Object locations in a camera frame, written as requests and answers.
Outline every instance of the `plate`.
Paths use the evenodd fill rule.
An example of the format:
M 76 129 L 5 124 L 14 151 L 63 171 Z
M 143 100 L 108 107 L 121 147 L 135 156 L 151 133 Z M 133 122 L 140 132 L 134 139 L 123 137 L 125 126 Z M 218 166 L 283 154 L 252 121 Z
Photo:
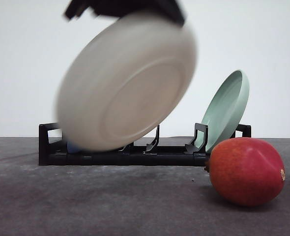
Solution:
M 208 125 L 206 153 L 221 141 L 229 139 L 239 125 L 249 98 L 249 80 L 241 70 L 233 72 L 220 86 L 202 119 Z M 195 146 L 203 143 L 203 133 L 198 133 Z
M 196 44 L 164 16 L 129 14 L 97 35 L 66 73 L 58 122 L 81 148 L 107 151 L 150 132 L 176 107 L 196 65 Z

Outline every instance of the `white backdrop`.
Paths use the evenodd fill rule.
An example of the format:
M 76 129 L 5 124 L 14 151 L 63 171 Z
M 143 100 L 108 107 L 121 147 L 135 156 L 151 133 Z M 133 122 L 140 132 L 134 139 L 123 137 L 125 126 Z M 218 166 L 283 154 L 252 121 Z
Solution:
M 114 19 L 86 11 L 68 22 L 69 0 L 0 0 L 0 137 L 33 137 L 53 122 L 58 86 L 75 56 Z M 199 42 L 190 88 L 161 124 L 162 136 L 192 135 L 224 79 L 250 80 L 241 123 L 254 137 L 290 138 L 290 0 L 182 0 Z

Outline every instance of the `table surface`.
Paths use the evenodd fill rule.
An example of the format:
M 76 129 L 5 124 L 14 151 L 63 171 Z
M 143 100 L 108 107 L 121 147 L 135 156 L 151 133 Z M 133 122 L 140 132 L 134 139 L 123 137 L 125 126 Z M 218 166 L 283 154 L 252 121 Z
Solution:
M 37 138 L 0 138 L 0 236 L 290 236 L 290 139 L 268 141 L 286 183 L 248 208 L 224 201 L 201 167 L 38 166 Z

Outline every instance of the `dish rack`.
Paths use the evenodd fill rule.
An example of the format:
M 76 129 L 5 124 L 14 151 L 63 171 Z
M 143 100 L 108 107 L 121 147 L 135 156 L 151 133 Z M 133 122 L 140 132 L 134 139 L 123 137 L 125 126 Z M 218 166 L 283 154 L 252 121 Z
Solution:
M 39 125 L 39 165 L 117 165 L 117 166 L 199 166 L 204 167 L 209 159 L 205 147 L 208 139 L 208 126 L 200 123 L 194 125 L 194 137 L 186 144 L 179 146 L 159 145 L 159 126 L 156 136 L 150 144 L 137 146 L 131 143 L 125 147 L 106 152 L 80 151 L 68 153 L 67 140 L 63 137 L 58 141 L 49 142 L 48 131 L 59 129 L 58 123 Z M 239 124 L 236 131 L 243 137 L 251 137 L 251 126 Z M 198 133 L 203 133 L 203 143 L 195 146 Z

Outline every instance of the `white bowl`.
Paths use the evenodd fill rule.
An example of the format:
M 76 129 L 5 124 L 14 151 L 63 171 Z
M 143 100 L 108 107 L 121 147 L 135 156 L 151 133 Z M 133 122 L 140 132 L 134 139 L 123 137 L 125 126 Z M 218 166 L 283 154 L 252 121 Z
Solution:
M 147 11 L 127 15 L 96 36 L 61 84 L 58 122 L 68 140 L 92 151 L 127 145 L 156 127 L 186 92 L 195 39 Z

